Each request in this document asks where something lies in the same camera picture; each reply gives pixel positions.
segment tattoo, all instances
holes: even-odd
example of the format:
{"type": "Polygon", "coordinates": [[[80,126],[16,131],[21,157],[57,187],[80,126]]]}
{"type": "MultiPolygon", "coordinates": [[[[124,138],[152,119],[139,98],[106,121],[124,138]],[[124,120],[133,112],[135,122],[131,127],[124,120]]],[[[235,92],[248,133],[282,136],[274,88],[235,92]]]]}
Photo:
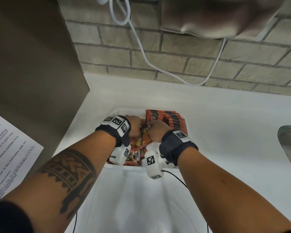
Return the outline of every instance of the tattoo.
{"type": "Polygon", "coordinates": [[[65,149],[60,152],[48,161],[40,172],[48,173],[49,177],[55,177],[56,182],[62,182],[62,187],[67,188],[67,196],[62,201],[60,213],[65,213],[69,204],[75,199],[78,200],[67,219],[75,215],[97,179],[92,163],[74,149],[65,149]]]}

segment forearm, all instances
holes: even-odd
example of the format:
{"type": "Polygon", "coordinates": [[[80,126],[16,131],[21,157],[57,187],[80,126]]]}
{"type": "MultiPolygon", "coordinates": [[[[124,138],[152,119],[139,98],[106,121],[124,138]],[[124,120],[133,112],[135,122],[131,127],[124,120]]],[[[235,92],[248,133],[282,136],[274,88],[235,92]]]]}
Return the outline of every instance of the forearm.
{"type": "Polygon", "coordinates": [[[115,138],[104,131],[92,133],[54,156],[2,200],[21,207],[36,233],[64,232],[115,143],[115,138]]]}
{"type": "Polygon", "coordinates": [[[291,222],[248,185],[194,148],[178,159],[195,203],[214,233],[283,233],[291,222]]]}

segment white cable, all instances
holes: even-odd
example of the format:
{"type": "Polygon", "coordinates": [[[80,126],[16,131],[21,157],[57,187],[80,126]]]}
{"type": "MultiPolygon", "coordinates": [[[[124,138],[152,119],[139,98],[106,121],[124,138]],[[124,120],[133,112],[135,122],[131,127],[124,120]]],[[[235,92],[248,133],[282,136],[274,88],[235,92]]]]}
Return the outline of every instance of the white cable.
{"type": "Polygon", "coordinates": [[[97,0],[97,2],[98,2],[99,4],[101,4],[101,5],[106,4],[108,1],[109,1],[109,8],[110,8],[110,14],[111,14],[112,19],[113,19],[113,20],[115,21],[115,23],[117,23],[118,25],[126,25],[127,23],[129,24],[129,26],[130,26],[131,29],[132,29],[133,34],[134,34],[135,37],[136,37],[136,40],[137,40],[137,43],[138,43],[138,45],[139,45],[139,47],[140,47],[141,53],[142,53],[142,55],[143,55],[143,58],[145,59],[145,61],[147,62],[147,64],[148,64],[149,66],[151,66],[153,69],[156,69],[156,70],[158,70],[158,71],[160,71],[160,72],[162,72],[162,73],[165,73],[165,74],[168,74],[168,75],[170,75],[170,76],[172,76],[172,77],[174,77],[174,78],[177,78],[178,80],[180,80],[181,82],[183,82],[183,83],[185,83],[186,85],[189,85],[189,86],[200,86],[200,85],[204,84],[204,83],[209,79],[209,77],[210,77],[210,75],[212,74],[212,71],[214,70],[214,68],[216,67],[216,64],[217,64],[217,62],[218,62],[218,60],[219,60],[219,57],[220,57],[220,55],[221,55],[221,53],[222,53],[222,50],[223,50],[223,47],[224,47],[224,44],[225,44],[226,38],[224,38],[224,39],[222,40],[222,43],[221,43],[221,46],[220,46],[220,49],[219,49],[218,55],[217,55],[217,57],[216,57],[216,59],[215,59],[213,65],[211,66],[211,69],[210,69],[209,74],[207,75],[207,77],[206,77],[202,82],[197,83],[197,84],[188,83],[188,82],[184,81],[182,78],[178,77],[177,75],[174,75],[174,74],[172,74],[172,73],[170,73],[170,72],[167,72],[167,71],[165,71],[165,70],[162,70],[162,69],[160,69],[160,68],[154,66],[153,64],[151,64],[151,63],[148,61],[147,57],[145,56],[145,52],[144,52],[144,50],[143,50],[142,44],[141,44],[141,42],[140,42],[140,39],[139,39],[139,37],[138,37],[138,35],[137,35],[137,32],[136,32],[136,30],[135,30],[135,28],[134,28],[134,26],[132,25],[132,22],[131,22],[131,20],[130,20],[130,13],[131,13],[131,10],[130,10],[129,0],[124,0],[124,1],[125,1],[125,5],[126,5],[126,9],[127,9],[127,11],[126,11],[126,10],[124,9],[124,7],[122,6],[120,0],[116,0],[116,2],[118,3],[120,9],[122,10],[122,12],[124,13],[124,15],[126,16],[125,19],[124,19],[124,21],[122,21],[122,22],[121,22],[121,21],[118,21],[118,20],[116,19],[115,15],[114,15],[114,11],[113,11],[113,0],[97,0]]]}

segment paper sheet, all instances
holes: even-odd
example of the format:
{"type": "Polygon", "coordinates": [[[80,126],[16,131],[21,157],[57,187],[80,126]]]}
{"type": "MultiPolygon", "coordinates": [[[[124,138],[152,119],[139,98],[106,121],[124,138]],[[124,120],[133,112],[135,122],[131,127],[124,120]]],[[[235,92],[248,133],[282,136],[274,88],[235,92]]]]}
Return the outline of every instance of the paper sheet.
{"type": "Polygon", "coordinates": [[[0,117],[0,199],[18,186],[43,147],[0,117]]]}

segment brown panel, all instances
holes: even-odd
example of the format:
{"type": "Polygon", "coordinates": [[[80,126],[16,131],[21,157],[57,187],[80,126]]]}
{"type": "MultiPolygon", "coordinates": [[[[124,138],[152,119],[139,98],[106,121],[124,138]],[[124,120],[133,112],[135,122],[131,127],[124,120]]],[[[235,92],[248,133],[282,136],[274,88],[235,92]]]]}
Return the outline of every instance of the brown panel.
{"type": "Polygon", "coordinates": [[[56,0],[0,0],[0,116],[44,147],[47,161],[89,88],[56,0]]]}

